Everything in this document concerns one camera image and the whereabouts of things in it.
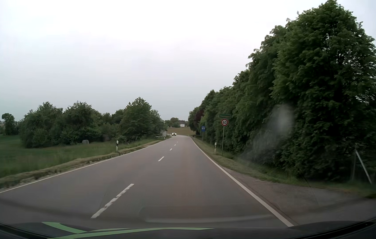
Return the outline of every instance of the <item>asphalt road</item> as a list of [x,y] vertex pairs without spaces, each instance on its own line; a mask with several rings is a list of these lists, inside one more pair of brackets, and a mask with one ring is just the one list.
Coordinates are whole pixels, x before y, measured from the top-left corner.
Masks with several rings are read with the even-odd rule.
[[0,222],[286,227],[186,136],[0,193]]

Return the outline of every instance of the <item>speed limit sign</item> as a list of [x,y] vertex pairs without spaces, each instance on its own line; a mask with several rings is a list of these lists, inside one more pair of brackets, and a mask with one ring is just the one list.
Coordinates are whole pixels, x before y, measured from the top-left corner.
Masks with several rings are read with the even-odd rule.
[[222,126],[227,126],[228,125],[228,120],[227,119],[222,119],[220,121],[220,123],[222,124]]

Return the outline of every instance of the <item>house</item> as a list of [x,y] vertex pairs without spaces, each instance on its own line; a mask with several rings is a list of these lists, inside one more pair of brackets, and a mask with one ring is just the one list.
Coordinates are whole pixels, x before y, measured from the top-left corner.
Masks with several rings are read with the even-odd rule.
[[181,127],[185,127],[185,120],[179,120],[178,123]]

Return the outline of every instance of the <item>green field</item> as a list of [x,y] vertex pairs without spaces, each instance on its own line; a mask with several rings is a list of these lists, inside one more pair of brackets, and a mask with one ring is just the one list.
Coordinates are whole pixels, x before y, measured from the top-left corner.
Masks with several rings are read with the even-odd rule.
[[[119,150],[132,148],[156,139],[144,139],[132,144],[119,144]],[[22,172],[59,165],[74,159],[105,155],[115,152],[115,142],[89,145],[24,148],[18,135],[0,135],[0,178]]]

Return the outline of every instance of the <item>sky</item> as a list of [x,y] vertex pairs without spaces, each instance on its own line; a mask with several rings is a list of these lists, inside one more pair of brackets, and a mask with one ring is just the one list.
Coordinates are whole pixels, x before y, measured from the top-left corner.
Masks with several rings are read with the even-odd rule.
[[[0,118],[46,101],[113,113],[142,97],[162,119],[188,120],[275,25],[323,2],[0,0]],[[376,45],[376,1],[339,3]]]

